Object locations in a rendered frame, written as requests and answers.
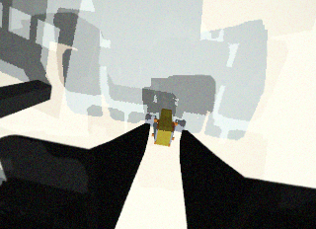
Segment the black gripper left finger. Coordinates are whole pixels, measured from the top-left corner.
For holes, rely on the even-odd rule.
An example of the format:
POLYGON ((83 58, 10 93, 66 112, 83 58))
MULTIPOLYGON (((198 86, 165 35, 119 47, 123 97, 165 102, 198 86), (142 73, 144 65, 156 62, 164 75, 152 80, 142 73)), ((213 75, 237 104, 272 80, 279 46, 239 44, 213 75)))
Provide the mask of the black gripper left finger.
POLYGON ((18 178, 78 191, 88 229, 115 229, 144 156, 150 123, 91 149, 12 134, 0 138, 6 181, 18 178))

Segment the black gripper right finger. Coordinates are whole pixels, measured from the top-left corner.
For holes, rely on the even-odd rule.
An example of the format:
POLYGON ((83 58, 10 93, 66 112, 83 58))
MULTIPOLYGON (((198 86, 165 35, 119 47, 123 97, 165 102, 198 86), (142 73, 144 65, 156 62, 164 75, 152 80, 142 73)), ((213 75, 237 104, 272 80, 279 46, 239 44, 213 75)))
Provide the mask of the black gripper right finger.
POLYGON ((180 167, 187 229, 242 229, 255 210, 316 218, 316 188, 242 176, 187 130, 180 167))

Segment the grey rail plate with square holes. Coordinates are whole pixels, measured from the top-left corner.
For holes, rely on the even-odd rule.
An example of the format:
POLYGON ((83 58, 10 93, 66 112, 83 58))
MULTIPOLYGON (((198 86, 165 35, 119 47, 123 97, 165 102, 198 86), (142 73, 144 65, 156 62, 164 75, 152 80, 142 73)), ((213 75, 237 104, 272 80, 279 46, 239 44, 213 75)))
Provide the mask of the grey rail plate with square holes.
POLYGON ((0 87, 0 119, 50 100, 51 86, 40 80, 0 87))

